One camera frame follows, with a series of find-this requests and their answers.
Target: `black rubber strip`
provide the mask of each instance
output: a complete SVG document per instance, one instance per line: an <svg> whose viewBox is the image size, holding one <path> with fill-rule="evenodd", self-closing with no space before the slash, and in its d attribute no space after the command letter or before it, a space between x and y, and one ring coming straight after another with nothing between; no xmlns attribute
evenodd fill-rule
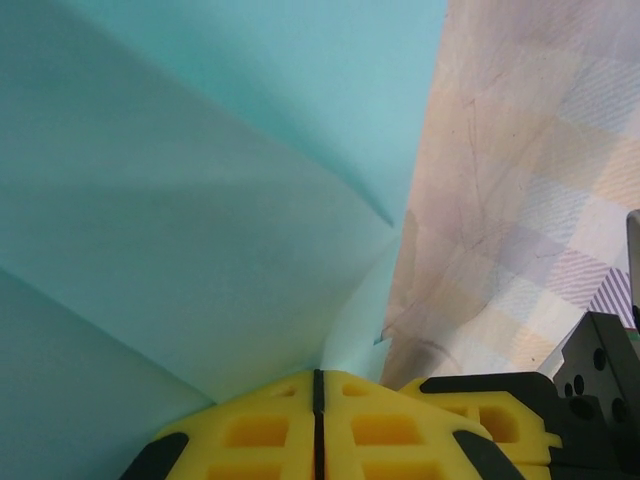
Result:
<svg viewBox="0 0 640 480"><path fill-rule="evenodd" d="M185 433L172 433L147 444L120 480L165 480L187 443Z"/></svg>
<svg viewBox="0 0 640 480"><path fill-rule="evenodd" d="M324 372L313 371L313 471L315 480L324 480Z"/></svg>
<svg viewBox="0 0 640 480"><path fill-rule="evenodd" d="M482 480L525 480L491 440L466 430L454 432L453 436Z"/></svg>

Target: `wrinkled cloth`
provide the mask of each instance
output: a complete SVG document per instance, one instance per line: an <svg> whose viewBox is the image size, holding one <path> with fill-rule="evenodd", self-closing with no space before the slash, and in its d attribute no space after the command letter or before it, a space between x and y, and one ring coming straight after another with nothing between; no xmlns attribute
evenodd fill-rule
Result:
<svg viewBox="0 0 640 480"><path fill-rule="evenodd" d="M384 336L384 382L536 369L629 311L640 4L451 1Z"/></svg>

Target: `checkered cloth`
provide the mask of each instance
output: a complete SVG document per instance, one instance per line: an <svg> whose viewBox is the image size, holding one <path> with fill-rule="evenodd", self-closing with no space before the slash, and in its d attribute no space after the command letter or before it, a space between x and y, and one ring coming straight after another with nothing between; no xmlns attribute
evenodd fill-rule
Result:
<svg viewBox="0 0 640 480"><path fill-rule="evenodd" d="M640 4L452 1L384 381L537 368L585 310L631 327Z"/></svg>

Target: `light blue cloth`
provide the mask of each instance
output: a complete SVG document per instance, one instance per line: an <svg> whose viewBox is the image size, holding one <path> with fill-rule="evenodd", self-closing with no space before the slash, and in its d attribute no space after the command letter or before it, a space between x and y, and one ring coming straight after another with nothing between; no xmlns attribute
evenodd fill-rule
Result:
<svg viewBox="0 0 640 480"><path fill-rule="evenodd" d="M23 442L57 435L3 445L12 478L103 478L128 435L302 368L379 373L444 10L0 4L0 268L21 292L0 370L23 379L0 408ZM111 408L101 379L142 400Z"/></svg>

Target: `plaid fabric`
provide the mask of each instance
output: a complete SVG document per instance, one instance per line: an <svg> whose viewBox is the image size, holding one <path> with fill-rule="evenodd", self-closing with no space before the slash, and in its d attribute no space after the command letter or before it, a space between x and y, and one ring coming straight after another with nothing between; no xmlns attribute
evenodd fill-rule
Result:
<svg viewBox="0 0 640 480"><path fill-rule="evenodd" d="M586 309L631 326L640 4L451 1L384 381L537 368Z"/></svg>

